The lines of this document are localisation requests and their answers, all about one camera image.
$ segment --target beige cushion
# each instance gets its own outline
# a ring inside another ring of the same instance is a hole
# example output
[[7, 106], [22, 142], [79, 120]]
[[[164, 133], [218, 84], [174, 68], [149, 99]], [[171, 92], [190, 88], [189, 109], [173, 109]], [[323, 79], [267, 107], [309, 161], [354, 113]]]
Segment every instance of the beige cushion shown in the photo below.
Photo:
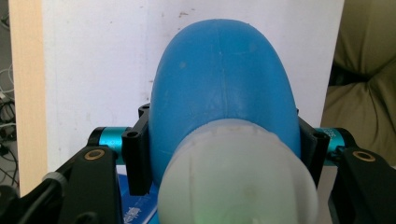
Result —
[[396, 165], [395, 0], [345, 1], [334, 63], [369, 81], [330, 87], [321, 126], [349, 130]]
[[372, 77], [396, 58], [396, 1], [346, 0], [334, 62]]
[[396, 165], [396, 60], [367, 83], [330, 87], [322, 127], [349, 130], [359, 147]]

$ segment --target inflated balloon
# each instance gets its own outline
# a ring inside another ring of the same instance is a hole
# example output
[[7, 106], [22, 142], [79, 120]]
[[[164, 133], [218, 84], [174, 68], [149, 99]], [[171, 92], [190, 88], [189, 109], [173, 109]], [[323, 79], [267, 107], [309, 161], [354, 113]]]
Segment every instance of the inflated balloon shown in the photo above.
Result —
[[257, 124], [300, 156], [297, 110], [282, 63], [267, 39], [241, 21], [196, 22], [166, 48], [148, 123], [156, 185], [180, 142], [218, 119]]

